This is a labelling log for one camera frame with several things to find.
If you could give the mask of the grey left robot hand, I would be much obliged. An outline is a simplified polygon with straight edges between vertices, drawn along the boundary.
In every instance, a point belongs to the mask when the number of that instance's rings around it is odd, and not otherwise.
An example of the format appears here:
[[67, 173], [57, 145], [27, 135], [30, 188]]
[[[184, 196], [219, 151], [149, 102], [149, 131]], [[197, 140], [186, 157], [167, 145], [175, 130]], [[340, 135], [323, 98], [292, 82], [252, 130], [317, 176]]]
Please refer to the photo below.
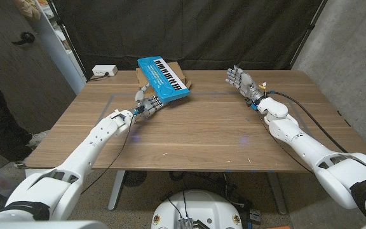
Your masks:
[[159, 100], [157, 95], [144, 97], [144, 92], [149, 87], [150, 83], [147, 83], [135, 94], [135, 101], [137, 102], [137, 106], [132, 111], [135, 114], [135, 121], [141, 121], [144, 118], [150, 117], [164, 106], [164, 104]]

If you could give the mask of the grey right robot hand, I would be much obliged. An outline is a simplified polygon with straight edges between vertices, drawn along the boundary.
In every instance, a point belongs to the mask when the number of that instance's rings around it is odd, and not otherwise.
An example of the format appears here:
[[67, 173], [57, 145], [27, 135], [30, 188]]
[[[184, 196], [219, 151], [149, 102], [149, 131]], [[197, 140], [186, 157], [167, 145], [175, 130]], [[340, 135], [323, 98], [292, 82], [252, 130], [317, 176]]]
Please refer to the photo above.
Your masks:
[[266, 95], [259, 90], [254, 79], [238, 66], [227, 70], [226, 82], [237, 88], [248, 101], [258, 105]]

